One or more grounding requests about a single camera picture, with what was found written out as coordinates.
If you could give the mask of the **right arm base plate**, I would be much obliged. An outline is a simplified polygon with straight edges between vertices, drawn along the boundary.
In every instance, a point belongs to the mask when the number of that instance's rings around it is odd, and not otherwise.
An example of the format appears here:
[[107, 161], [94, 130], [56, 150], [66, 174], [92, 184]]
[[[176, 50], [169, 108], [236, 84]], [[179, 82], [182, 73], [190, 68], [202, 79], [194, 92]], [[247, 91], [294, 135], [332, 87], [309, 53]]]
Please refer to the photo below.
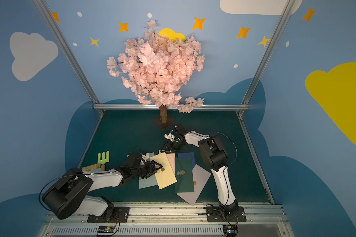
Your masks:
[[233, 214], [226, 214], [218, 206], [207, 205], [205, 207], [208, 222], [246, 222], [246, 213], [243, 207], [239, 207]]

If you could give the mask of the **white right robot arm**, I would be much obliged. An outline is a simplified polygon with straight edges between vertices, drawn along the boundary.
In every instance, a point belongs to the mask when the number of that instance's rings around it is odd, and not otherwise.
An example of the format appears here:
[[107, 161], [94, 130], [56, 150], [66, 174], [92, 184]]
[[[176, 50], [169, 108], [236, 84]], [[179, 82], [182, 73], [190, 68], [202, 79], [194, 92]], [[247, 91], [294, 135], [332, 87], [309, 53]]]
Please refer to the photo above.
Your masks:
[[185, 144], [199, 148], [204, 164], [214, 176], [220, 214], [223, 217], [236, 214], [239, 206], [228, 176], [228, 153], [218, 135], [203, 135], [196, 131], [188, 131], [181, 124], [178, 124], [174, 130], [165, 134], [164, 137], [167, 142], [162, 149], [163, 151], [177, 152]]

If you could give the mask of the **cream yellow envelope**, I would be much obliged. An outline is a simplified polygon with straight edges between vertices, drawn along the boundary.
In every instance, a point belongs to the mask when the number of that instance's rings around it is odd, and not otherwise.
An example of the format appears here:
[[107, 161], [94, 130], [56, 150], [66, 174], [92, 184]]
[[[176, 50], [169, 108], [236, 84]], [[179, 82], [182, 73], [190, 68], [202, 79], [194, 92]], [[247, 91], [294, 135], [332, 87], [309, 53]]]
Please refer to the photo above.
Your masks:
[[159, 189], [164, 189], [177, 182], [175, 173], [169, 162], [168, 155], [166, 153], [160, 153], [150, 158], [151, 161], [155, 161], [162, 167], [155, 173], [155, 177], [158, 183]]

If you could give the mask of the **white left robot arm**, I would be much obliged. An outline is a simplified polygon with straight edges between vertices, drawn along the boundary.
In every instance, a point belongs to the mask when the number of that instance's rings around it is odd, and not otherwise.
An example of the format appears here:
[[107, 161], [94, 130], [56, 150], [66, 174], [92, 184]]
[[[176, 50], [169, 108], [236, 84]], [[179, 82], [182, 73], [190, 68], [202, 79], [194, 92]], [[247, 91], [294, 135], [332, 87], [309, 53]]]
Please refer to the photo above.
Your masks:
[[91, 197], [88, 193], [107, 187], [120, 187], [136, 178], [149, 178], [163, 169], [156, 161], [146, 161], [140, 153], [128, 155], [127, 162], [117, 169], [87, 172], [72, 168], [63, 176], [47, 183], [40, 191], [41, 206], [54, 213], [59, 220], [74, 214], [88, 215], [88, 222], [118, 221], [114, 204], [105, 197]]

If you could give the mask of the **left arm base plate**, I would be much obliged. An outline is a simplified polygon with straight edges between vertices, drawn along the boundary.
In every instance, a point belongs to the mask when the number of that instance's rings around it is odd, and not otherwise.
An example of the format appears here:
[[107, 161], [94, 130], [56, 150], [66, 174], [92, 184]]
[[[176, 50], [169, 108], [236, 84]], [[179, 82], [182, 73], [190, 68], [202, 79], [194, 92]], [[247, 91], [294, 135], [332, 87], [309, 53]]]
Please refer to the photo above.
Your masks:
[[126, 223], [129, 217], [129, 207], [108, 207], [101, 216], [89, 215], [88, 223]]

